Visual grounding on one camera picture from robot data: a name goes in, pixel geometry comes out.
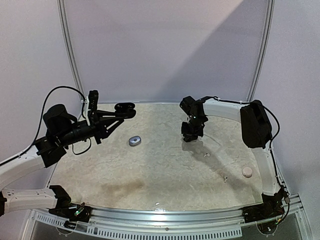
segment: silver object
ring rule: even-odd
[[[131,147],[137,146],[141,143],[141,137],[139,136],[133,136],[129,139],[129,145]]]

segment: pink round object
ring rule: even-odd
[[[245,176],[246,178],[251,178],[252,173],[253,173],[253,171],[252,171],[251,167],[246,166],[242,169],[242,175]]]

